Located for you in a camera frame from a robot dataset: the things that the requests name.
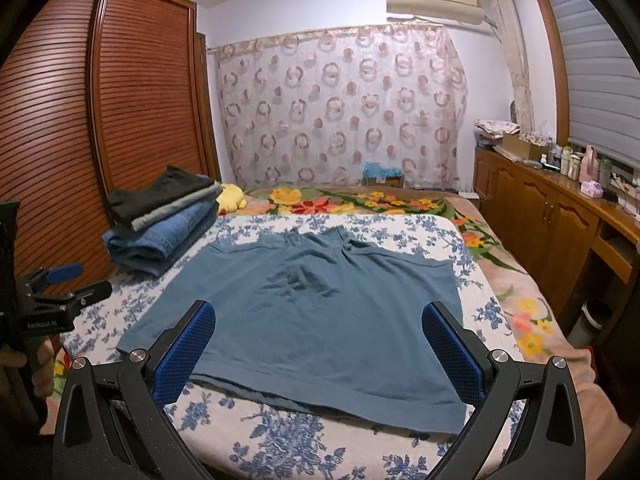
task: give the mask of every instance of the wooden window frame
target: wooden window frame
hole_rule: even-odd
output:
[[[569,81],[566,76],[564,51],[560,40],[558,23],[550,0],[538,0],[542,19],[545,22],[546,36],[551,49],[551,61],[554,66],[556,83],[556,144],[566,146],[569,139]]]

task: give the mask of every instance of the bed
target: bed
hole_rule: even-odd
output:
[[[452,194],[388,187],[281,187],[247,195],[245,209],[218,219],[162,278],[116,273],[112,297],[86,309],[76,320],[76,330],[62,336],[66,364],[80,355],[93,364],[117,360],[115,346],[123,331],[205,244],[242,244],[265,232],[293,227],[322,232],[341,225],[361,240],[389,250],[452,260],[463,324],[489,348],[502,348],[517,360],[546,362],[553,354],[568,360],[586,428],[588,478],[595,478],[620,448],[628,428],[594,384],[590,353],[568,345],[535,282],[470,202]],[[62,365],[58,374],[60,390]],[[484,472],[499,465],[523,406],[514,403]],[[178,402],[166,406],[165,412],[202,462],[236,478],[422,480],[453,439],[348,416],[277,410],[206,384],[187,383]]]

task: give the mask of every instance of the textured blue pad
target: textured blue pad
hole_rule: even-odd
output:
[[[153,398],[158,408],[178,400],[215,329],[216,313],[203,303],[156,367]]]
[[[482,368],[432,303],[422,311],[422,331],[460,400],[479,406],[484,400]]]
[[[49,285],[57,285],[62,282],[68,282],[80,276],[83,270],[80,264],[68,264],[57,267],[56,269],[51,269],[47,273],[47,283],[49,283]]]

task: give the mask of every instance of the teal garment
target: teal garment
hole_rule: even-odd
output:
[[[195,300],[216,331],[193,379],[276,407],[333,408],[377,424],[457,434],[465,405],[422,334],[425,304],[458,321],[451,262],[388,251],[342,228],[204,247],[118,348],[149,348]]]

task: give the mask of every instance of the pink bottle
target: pink bottle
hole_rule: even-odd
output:
[[[598,181],[600,175],[600,163],[596,158],[596,150],[593,146],[587,146],[587,152],[582,158],[580,164],[580,182],[588,182],[590,180]]]

